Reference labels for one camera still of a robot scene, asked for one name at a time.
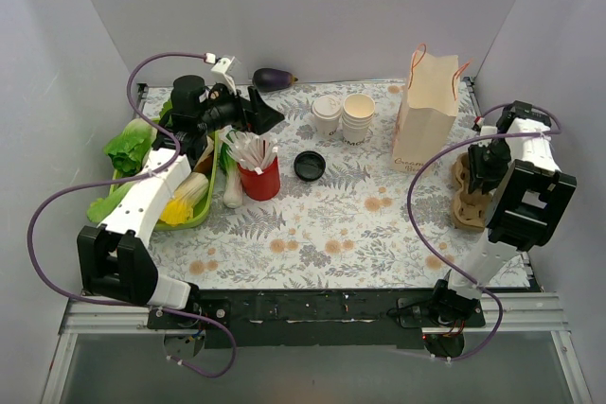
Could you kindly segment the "white plastic cup lid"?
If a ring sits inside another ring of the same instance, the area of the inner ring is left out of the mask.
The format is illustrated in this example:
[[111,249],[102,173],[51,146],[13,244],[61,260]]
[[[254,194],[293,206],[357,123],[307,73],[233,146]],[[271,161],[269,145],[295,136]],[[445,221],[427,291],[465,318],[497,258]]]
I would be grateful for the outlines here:
[[338,118],[342,109],[342,100],[336,96],[321,96],[312,103],[312,113],[325,120]]

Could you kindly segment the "brown paper takeout bag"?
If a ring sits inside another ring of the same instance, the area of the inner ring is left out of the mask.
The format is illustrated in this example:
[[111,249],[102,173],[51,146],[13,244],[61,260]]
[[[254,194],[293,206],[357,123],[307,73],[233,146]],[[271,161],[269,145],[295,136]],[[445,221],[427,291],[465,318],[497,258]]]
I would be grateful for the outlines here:
[[470,64],[457,55],[414,51],[394,126],[390,166],[416,172],[442,150],[459,110],[458,84]]

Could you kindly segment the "white paper coffee cup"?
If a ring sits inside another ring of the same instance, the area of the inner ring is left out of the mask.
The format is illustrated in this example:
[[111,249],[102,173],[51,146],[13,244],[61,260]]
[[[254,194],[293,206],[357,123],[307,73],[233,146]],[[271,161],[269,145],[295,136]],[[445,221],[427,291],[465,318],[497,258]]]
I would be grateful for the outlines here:
[[314,116],[313,123],[317,132],[323,136],[333,136],[338,130],[340,124],[340,117],[324,118],[321,116]]

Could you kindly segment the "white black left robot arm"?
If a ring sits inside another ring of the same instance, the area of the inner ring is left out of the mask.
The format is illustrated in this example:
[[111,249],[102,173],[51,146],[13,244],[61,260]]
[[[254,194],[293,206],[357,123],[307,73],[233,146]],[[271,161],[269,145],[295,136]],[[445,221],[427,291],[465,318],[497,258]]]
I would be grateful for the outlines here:
[[169,308],[182,328],[195,326],[202,315],[192,299],[192,286],[161,274],[148,253],[152,231],[180,184],[191,175],[207,137],[224,127],[257,135],[269,132],[284,116],[267,105],[254,87],[243,96],[224,83],[208,88],[203,78],[182,76],[172,84],[171,108],[136,180],[123,184],[126,193],[112,202],[108,214],[81,229],[80,273],[85,290],[137,306]]

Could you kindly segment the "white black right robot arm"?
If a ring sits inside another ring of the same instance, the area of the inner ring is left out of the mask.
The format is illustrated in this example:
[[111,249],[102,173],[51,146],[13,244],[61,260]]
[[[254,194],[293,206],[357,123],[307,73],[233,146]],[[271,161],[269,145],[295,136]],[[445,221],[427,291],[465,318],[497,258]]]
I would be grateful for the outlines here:
[[494,126],[481,118],[481,141],[468,147],[452,172],[461,183],[454,211],[477,221],[483,232],[457,270],[437,281],[428,303],[438,325],[470,319],[481,287],[516,255],[551,239],[577,188],[561,171],[550,143],[555,121],[523,101],[504,106]]

